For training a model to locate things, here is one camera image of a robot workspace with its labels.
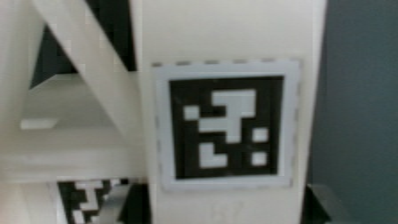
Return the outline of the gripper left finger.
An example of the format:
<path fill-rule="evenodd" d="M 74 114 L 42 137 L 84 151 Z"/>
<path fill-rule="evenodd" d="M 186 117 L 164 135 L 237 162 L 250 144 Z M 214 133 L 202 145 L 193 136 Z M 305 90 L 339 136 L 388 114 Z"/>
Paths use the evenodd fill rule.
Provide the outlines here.
<path fill-rule="evenodd" d="M 122 224 L 150 224 L 148 190 L 145 184 L 132 184 L 118 215 Z"/>

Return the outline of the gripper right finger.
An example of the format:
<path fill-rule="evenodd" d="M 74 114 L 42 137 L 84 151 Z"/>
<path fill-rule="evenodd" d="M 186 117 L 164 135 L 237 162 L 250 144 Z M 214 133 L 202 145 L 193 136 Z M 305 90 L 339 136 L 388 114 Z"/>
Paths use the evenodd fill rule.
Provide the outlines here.
<path fill-rule="evenodd" d="M 299 224 L 355 224 L 342 202 L 321 184 L 305 186 Z"/>

